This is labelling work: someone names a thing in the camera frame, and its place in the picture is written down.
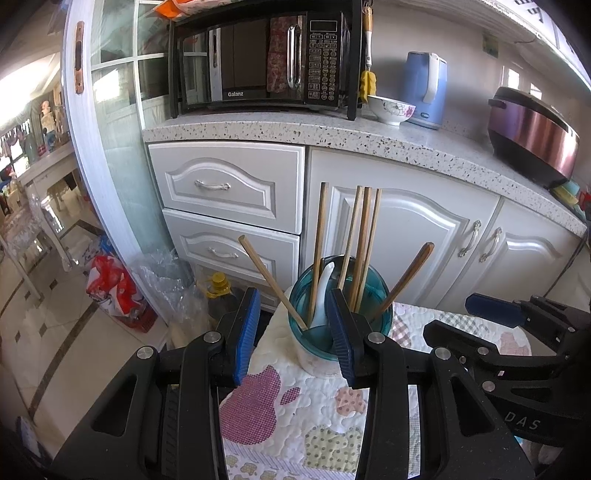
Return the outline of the patterned quilted table cloth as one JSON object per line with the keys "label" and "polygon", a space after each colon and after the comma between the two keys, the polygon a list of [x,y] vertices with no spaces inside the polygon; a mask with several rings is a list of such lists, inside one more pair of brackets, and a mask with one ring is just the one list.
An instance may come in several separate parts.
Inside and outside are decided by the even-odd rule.
{"label": "patterned quilted table cloth", "polygon": [[[429,353],[424,327],[439,320],[494,343],[504,355],[530,356],[525,332],[456,313],[394,303],[389,336]],[[420,475],[417,387],[409,387],[409,474]],[[225,462],[232,479],[355,479],[369,390],[353,390],[341,374],[308,374],[297,358],[287,309],[279,305],[253,350],[249,374],[221,403]]]}

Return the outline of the brown wooden chopstick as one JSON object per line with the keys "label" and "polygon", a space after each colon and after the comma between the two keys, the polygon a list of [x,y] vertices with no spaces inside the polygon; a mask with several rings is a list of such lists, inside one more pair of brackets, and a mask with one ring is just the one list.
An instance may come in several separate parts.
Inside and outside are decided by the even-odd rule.
{"label": "brown wooden chopstick", "polygon": [[363,207],[358,236],[358,248],[356,249],[355,267],[353,267],[353,279],[351,283],[351,289],[349,289],[349,309],[351,309],[352,311],[354,311],[356,308],[356,297],[358,296],[360,282],[362,278],[363,259],[366,255],[371,200],[372,188],[363,188]]}

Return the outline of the clear plastic bag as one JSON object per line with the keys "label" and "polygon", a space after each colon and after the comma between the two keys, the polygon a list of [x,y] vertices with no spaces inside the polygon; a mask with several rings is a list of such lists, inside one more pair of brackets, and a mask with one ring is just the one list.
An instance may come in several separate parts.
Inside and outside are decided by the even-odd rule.
{"label": "clear plastic bag", "polygon": [[152,308],[168,325],[169,349],[185,347],[211,330],[205,294],[176,251],[138,256],[131,263],[131,271]]}

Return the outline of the orange packet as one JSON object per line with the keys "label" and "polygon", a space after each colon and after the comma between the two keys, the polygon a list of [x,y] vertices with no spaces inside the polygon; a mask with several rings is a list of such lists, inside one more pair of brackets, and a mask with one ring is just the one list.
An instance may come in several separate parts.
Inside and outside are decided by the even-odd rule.
{"label": "orange packet", "polygon": [[153,8],[153,11],[166,20],[177,21],[188,16],[186,4],[187,1],[163,0]]}

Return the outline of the floral white utensil cup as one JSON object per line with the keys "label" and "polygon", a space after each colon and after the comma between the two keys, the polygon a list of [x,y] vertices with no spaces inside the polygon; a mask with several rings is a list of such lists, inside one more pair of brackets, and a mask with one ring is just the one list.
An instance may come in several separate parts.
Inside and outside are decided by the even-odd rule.
{"label": "floral white utensil cup", "polygon": [[[314,280],[313,266],[301,273],[290,291],[290,304],[308,326],[305,330],[301,329],[293,314],[288,314],[297,361],[304,371],[318,378],[332,378],[341,375],[338,358],[335,356],[331,329],[329,329],[329,320],[325,313],[325,296],[329,290],[338,285],[343,259],[344,256],[339,255],[325,257],[321,260],[321,276],[318,280],[315,312],[312,317],[310,317],[310,300],[311,285]],[[382,275],[373,266],[370,266],[359,314],[369,321],[370,327],[374,331],[379,331],[384,335],[390,333],[393,324],[393,307],[389,307],[374,319],[370,319],[370,315],[378,309],[388,294],[389,288]]]}

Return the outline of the upper white drawer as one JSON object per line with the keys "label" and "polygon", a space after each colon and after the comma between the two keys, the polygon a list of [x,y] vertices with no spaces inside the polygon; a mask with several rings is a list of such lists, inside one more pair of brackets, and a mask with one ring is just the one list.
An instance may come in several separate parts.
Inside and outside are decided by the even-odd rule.
{"label": "upper white drawer", "polygon": [[301,234],[303,147],[176,141],[148,150],[165,207]]}

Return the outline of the tan wooden chopstick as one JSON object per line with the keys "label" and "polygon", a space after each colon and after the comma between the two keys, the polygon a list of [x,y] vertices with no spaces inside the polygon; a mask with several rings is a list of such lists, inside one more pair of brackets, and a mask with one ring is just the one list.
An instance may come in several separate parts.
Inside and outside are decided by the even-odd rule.
{"label": "tan wooden chopstick", "polygon": [[367,276],[368,276],[368,272],[369,272],[369,268],[370,268],[370,259],[372,258],[372,254],[373,254],[379,212],[380,212],[380,207],[381,207],[382,194],[383,194],[383,190],[378,188],[376,191],[376,197],[375,197],[375,202],[374,202],[372,224],[370,225],[370,233],[369,233],[369,238],[367,241],[366,255],[365,255],[365,257],[363,257],[362,277],[360,279],[360,286],[358,289],[358,296],[356,297],[356,304],[355,304],[356,313],[360,313],[361,306],[363,303],[363,294],[365,293],[366,281],[367,281]]}

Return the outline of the black microwave oven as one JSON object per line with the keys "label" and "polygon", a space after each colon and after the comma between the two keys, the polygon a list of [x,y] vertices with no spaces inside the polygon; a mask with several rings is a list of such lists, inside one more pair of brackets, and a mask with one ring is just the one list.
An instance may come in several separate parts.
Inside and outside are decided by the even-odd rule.
{"label": "black microwave oven", "polygon": [[341,111],[356,118],[360,1],[213,1],[173,20],[172,116],[199,109]]}

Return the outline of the floral ceramic bowl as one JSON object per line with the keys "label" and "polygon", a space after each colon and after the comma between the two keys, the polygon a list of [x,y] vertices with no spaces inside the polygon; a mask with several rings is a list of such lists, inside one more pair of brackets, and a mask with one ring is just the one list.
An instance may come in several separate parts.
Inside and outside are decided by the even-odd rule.
{"label": "floral ceramic bowl", "polygon": [[368,96],[368,105],[381,123],[391,126],[400,126],[409,120],[416,109],[415,105],[376,95]]}

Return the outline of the light wooden chopstick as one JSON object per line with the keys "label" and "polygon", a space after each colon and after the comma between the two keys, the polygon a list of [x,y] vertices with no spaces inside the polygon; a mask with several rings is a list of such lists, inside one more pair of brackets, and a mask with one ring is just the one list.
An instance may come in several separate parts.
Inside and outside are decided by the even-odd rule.
{"label": "light wooden chopstick", "polygon": [[351,218],[351,221],[349,222],[349,234],[348,234],[348,239],[346,239],[346,249],[345,249],[344,255],[342,256],[342,268],[341,268],[341,272],[339,273],[339,283],[338,283],[339,290],[344,289],[345,282],[346,282],[346,276],[348,275],[349,259],[351,258],[351,253],[352,253],[352,248],[353,248],[353,235],[355,234],[356,222],[358,221],[362,201],[363,201],[363,186],[358,185],[358,186],[356,186],[355,202],[353,202],[352,218]]}

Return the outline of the speckled stone countertop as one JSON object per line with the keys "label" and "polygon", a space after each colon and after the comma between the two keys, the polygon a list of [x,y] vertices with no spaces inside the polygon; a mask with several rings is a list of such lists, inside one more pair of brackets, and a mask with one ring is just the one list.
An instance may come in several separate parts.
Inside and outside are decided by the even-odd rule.
{"label": "speckled stone countertop", "polygon": [[422,168],[509,199],[581,237],[586,226],[542,187],[485,147],[446,130],[394,127],[366,118],[294,112],[181,115],[142,131],[146,143],[249,141],[293,144],[368,155]]}

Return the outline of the white ceramic spoon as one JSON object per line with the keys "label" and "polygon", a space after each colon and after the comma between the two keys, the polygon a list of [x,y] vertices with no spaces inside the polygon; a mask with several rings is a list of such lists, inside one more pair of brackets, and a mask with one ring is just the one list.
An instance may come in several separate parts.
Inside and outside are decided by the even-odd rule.
{"label": "white ceramic spoon", "polygon": [[311,328],[325,326],[327,317],[325,316],[325,294],[328,290],[329,280],[331,280],[332,273],[335,270],[335,263],[331,262],[325,265],[322,270],[322,275],[318,280],[318,295],[315,299],[315,312],[311,319]]}

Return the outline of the reddish brown chopstick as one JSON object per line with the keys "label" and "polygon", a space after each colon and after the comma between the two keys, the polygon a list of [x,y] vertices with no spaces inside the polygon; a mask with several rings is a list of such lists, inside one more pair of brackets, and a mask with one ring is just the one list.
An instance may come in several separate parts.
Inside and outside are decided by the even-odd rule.
{"label": "reddish brown chopstick", "polygon": [[308,326],[311,326],[312,319],[315,316],[315,302],[318,298],[318,282],[321,276],[322,246],[325,239],[325,218],[327,217],[327,199],[329,184],[325,181],[321,183],[320,199],[318,199],[318,218],[317,229],[315,229],[315,255],[312,263],[311,290],[308,299]]}

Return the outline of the short light chopstick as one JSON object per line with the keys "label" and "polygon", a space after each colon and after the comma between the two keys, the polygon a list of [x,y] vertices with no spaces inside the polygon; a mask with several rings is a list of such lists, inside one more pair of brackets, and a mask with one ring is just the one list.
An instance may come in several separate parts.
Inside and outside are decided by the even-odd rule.
{"label": "short light chopstick", "polygon": [[252,247],[252,244],[250,244],[249,239],[247,239],[245,235],[240,235],[238,237],[238,242],[240,245],[242,245],[242,248],[245,249],[246,254],[249,255],[249,258],[256,266],[256,269],[259,270],[260,275],[262,275],[266,280],[267,285],[269,285],[270,289],[273,290],[273,293],[276,294],[276,297],[280,299],[280,303],[287,308],[287,312],[290,313],[292,318],[294,318],[297,326],[301,329],[301,331],[307,330],[308,326],[306,323],[304,323],[304,319],[301,318],[301,315],[297,313],[296,308],[294,308],[294,305],[290,303],[290,300],[287,298],[286,294],[284,294],[283,290],[280,289],[279,284],[276,283],[273,275],[271,275],[270,271],[263,264],[262,259]]}

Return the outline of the blue electric kettle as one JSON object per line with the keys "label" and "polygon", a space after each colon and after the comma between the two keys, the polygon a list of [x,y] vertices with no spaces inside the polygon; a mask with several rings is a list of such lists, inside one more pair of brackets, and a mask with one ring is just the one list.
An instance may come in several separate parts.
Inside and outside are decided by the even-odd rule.
{"label": "blue electric kettle", "polygon": [[443,124],[448,83],[447,61],[436,53],[408,53],[401,101],[415,106],[410,123],[439,130]]}

